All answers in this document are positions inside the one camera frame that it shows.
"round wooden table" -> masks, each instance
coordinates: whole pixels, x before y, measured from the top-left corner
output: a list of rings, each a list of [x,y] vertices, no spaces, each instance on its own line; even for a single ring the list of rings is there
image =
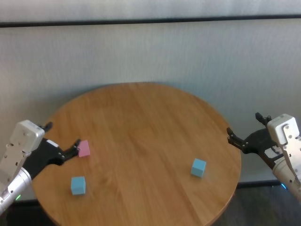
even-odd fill
[[[229,203],[240,152],[208,103],[169,86],[128,83],[88,92],[53,117],[47,138],[64,150],[87,139],[91,155],[46,167],[33,181],[45,212],[62,226],[203,226]],[[202,178],[190,174],[207,162]],[[86,194],[71,194],[85,176]]]

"dark floor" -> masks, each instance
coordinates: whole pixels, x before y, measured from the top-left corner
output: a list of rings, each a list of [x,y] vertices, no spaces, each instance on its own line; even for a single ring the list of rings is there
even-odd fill
[[[213,226],[299,226],[301,205],[282,186],[237,189]],[[53,226],[37,202],[15,204],[0,226]]]
[[[299,226],[301,205],[282,186],[242,188],[213,226]]]

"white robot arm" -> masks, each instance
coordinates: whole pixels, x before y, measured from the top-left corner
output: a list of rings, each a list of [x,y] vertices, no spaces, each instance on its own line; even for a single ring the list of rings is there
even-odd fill
[[[301,137],[294,117],[283,114],[272,119],[255,114],[265,128],[249,135],[245,140],[230,128],[228,142],[243,153],[258,154],[272,169],[275,177],[301,202]]]
[[[271,139],[282,149],[273,174],[301,202],[301,137],[296,119],[288,114],[268,122]]]
[[[62,151],[56,143],[43,138],[51,127],[52,123],[40,127],[29,120],[17,123],[0,160],[0,215],[47,165],[62,165],[78,155],[79,139]]]

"blue indicator light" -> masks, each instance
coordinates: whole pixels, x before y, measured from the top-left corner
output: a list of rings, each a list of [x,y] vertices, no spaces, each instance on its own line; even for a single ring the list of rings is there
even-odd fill
[[[284,189],[286,189],[286,186],[284,184],[281,183],[281,186],[284,187]]]

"green indicator light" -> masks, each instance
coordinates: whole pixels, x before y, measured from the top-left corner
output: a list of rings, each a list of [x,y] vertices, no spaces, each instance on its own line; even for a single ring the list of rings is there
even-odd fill
[[[18,195],[18,197],[16,197],[16,201],[21,197],[21,195]]]

